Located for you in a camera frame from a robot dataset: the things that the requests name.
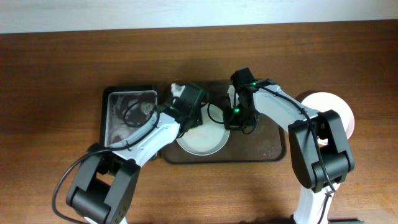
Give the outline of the pale blue plate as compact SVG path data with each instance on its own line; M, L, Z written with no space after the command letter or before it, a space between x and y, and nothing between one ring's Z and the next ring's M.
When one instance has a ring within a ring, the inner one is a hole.
M230 131L210 119L221 120L223 112L215 105L208 104L201 108L202 124L189 129L181 138L177 139L182 149L196 156L208 156L218 152L228 141Z

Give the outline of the white plate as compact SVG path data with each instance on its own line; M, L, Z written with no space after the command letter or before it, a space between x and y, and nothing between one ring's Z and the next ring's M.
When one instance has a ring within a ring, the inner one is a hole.
M339 96L328 92L316 92L306 96L302 104L321 112L336 111L342 120L347 139L352 136L355 126L354 114L349 105Z

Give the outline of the green yellow scrub sponge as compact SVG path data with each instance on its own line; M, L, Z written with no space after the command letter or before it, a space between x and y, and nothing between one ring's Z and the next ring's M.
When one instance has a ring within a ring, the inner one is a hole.
M185 85L178 85L177 83L172 83L170 86L170 91L173 97L180 98L184 90L185 90Z

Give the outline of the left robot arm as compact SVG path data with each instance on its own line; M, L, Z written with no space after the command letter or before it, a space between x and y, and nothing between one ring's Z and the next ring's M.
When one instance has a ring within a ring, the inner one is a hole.
M78 171L66 203L87 223L125 223L141 168L201 116L201 103L173 100L155 106L148 122L124 141L90 146L72 164Z

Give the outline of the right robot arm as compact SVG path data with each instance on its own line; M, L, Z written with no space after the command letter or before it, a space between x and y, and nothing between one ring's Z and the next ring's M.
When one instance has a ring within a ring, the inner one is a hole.
M289 135L292 168L302 186L292 223L328 223L333 197L354 169L339 114L304 106L270 79L232 78L231 82L233 115L264 114Z

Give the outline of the brown plastic serving tray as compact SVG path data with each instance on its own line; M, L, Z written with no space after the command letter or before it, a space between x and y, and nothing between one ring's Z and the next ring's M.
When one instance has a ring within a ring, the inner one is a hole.
M160 150L160 157L175 165L226 162L277 162L285 156L284 130L261 115L251 134L231 131L226 144L216 153L196 156L185 151L177 141Z

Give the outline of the black soapy water tub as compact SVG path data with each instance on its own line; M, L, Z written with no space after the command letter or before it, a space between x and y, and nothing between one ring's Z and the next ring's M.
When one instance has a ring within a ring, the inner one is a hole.
M104 89L99 143L123 147L153 128L158 88L154 85L110 86Z

